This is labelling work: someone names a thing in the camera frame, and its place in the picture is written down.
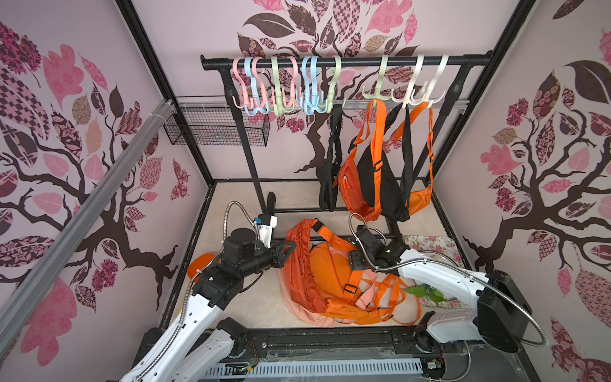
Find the black sling bag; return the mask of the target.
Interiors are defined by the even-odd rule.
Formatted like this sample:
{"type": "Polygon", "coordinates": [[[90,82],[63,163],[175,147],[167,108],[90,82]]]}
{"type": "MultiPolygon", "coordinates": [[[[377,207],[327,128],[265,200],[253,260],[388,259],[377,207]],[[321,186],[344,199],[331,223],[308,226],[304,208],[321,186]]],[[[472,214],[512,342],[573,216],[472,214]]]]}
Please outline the black sling bag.
{"type": "MultiPolygon", "coordinates": [[[[386,134],[388,128],[390,128],[392,124],[396,122],[396,119],[399,115],[400,110],[401,110],[401,107],[398,106],[398,107],[393,108],[390,112],[387,112],[384,135],[386,134]]],[[[374,116],[376,120],[375,111],[372,113],[372,116],[374,116]]],[[[364,152],[365,151],[369,151],[369,145],[367,145],[364,152]]],[[[358,165],[358,168],[360,170],[363,170],[365,165],[363,162],[360,164],[360,161],[361,159],[356,163],[358,165]]],[[[399,207],[399,204],[400,204],[400,201],[399,201],[400,199],[400,196],[399,196],[400,179],[402,178],[403,172],[401,173],[400,178],[396,178],[396,176],[394,175],[390,167],[390,164],[388,163],[387,153],[386,151],[383,150],[383,168],[382,168],[382,182],[381,182],[382,213],[380,216],[384,216],[393,221],[397,221],[396,217],[401,218],[401,215],[402,215],[402,213],[397,211],[396,209],[399,207]]],[[[411,191],[407,191],[407,197],[410,197],[410,193],[411,191]]]]}

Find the orange sling bag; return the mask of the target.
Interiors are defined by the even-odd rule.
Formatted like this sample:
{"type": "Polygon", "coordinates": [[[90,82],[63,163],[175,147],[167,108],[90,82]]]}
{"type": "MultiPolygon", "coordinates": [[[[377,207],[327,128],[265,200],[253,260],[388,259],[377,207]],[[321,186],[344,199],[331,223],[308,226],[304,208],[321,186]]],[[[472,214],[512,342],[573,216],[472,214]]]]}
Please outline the orange sling bag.
{"type": "Polygon", "coordinates": [[[401,218],[396,217],[397,221],[406,221],[410,216],[418,213],[418,211],[424,209],[431,203],[431,197],[433,194],[433,162],[434,162],[434,111],[430,108],[431,104],[427,102],[420,103],[415,107],[413,111],[406,110],[405,121],[402,122],[399,127],[393,132],[391,138],[383,143],[383,150],[388,151],[392,147],[401,147],[404,156],[404,172],[400,179],[400,204],[396,209],[401,212],[401,218]],[[429,177],[430,184],[426,189],[420,191],[414,191],[410,193],[410,197],[407,197],[407,191],[411,191],[411,188],[415,182],[415,177],[411,172],[413,170],[413,154],[411,144],[411,124],[415,122],[422,111],[429,111],[429,131],[427,137],[427,149],[429,155],[429,177]]]}

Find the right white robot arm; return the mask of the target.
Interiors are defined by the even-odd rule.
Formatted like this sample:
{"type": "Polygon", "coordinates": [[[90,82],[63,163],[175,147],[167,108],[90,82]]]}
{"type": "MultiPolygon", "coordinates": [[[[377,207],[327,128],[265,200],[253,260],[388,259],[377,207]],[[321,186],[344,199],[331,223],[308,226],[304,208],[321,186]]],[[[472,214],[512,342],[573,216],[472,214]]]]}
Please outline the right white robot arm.
{"type": "Polygon", "coordinates": [[[359,265],[420,281],[467,305],[466,310],[432,315],[424,321],[436,342],[482,341],[506,353],[516,353],[525,345],[549,345],[547,334],[508,273],[471,271],[450,260],[426,256],[402,241],[384,243],[357,213],[349,215],[348,227],[359,265]]]}

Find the orange zip waist bag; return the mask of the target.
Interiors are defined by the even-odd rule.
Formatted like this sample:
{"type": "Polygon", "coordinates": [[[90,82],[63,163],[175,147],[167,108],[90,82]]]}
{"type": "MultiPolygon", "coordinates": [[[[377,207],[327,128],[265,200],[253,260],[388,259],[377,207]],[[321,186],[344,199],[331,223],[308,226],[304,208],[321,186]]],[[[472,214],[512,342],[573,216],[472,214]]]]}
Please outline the orange zip waist bag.
{"type": "Polygon", "coordinates": [[[337,177],[337,186],[345,205],[350,213],[357,213],[366,222],[375,221],[382,213],[381,205],[381,182],[383,168],[383,136],[387,109],[382,100],[369,102],[365,121],[359,133],[351,141],[348,148],[348,157],[340,169],[337,177]],[[372,141],[369,151],[361,156],[360,164],[363,162],[363,170],[358,168],[355,161],[358,146],[364,143],[370,135],[370,118],[375,111],[375,128],[372,132],[372,141]]]}

